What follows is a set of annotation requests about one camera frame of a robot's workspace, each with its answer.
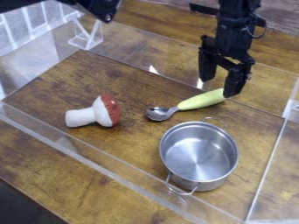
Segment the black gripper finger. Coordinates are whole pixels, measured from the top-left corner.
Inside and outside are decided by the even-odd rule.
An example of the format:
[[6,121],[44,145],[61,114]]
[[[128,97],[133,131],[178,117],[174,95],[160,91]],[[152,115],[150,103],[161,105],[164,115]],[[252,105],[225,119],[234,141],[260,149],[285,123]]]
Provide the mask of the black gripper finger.
[[224,82],[224,92],[225,98],[237,95],[249,78],[250,65],[237,64],[228,70],[228,76]]
[[214,78],[216,67],[217,61],[214,55],[201,48],[198,51],[198,75],[202,82]]

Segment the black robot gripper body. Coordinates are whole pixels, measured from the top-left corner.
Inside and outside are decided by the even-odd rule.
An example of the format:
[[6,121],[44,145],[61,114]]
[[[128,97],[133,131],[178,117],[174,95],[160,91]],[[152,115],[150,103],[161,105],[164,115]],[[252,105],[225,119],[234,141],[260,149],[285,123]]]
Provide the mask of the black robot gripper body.
[[221,24],[217,21],[216,36],[208,37],[202,35],[201,46],[205,51],[212,53],[216,57],[217,65],[222,64],[221,60],[230,57],[237,60],[240,64],[253,65],[254,60],[248,55],[248,49],[253,38],[253,25],[232,26]]

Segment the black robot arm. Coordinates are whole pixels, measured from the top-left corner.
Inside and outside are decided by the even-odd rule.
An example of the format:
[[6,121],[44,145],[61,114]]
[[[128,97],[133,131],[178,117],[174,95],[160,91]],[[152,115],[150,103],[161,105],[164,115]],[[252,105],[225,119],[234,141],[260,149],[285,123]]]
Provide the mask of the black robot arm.
[[[0,0],[0,13],[15,10],[46,0]],[[117,13],[120,0],[53,0],[70,7],[78,8],[93,15],[100,21],[109,23]],[[214,78],[217,66],[228,70],[224,82],[222,96],[229,98],[241,92],[250,73],[254,59],[248,55],[254,27],[265,27],[266,21],[254,11],[260,7],[260,0],[218,0],[218,8],[189,3],[192,11],[213,15],[217,19],[214,38],[200,36],[198,75],[200,80]],[[237,60],[234,64],[225,57]]]

